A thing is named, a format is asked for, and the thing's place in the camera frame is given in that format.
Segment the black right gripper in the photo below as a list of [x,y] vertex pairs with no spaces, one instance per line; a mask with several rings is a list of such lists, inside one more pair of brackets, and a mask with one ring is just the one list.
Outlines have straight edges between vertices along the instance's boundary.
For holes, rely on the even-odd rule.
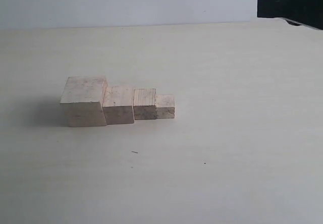
[[322,30],[322,0],[257,0],[257,17]]

